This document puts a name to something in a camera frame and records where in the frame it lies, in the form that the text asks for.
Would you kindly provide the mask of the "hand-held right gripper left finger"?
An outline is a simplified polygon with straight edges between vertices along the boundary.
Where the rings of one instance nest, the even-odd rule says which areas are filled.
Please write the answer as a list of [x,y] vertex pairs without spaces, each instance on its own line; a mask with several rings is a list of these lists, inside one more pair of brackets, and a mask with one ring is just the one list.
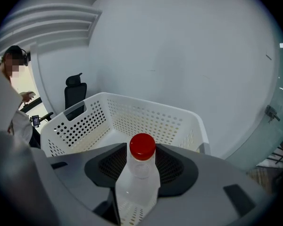
[[126,143],[48,160],[79,203],[112,224],[121,224],[115,186],[127,162]]

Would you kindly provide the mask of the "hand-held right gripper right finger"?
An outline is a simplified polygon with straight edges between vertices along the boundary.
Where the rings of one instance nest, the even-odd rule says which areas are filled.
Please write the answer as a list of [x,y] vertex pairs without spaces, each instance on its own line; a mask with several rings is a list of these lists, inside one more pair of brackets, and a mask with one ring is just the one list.
[[270,203],[265,190],[219,158],[157,145],[161,188],[148,226],[253,226]]

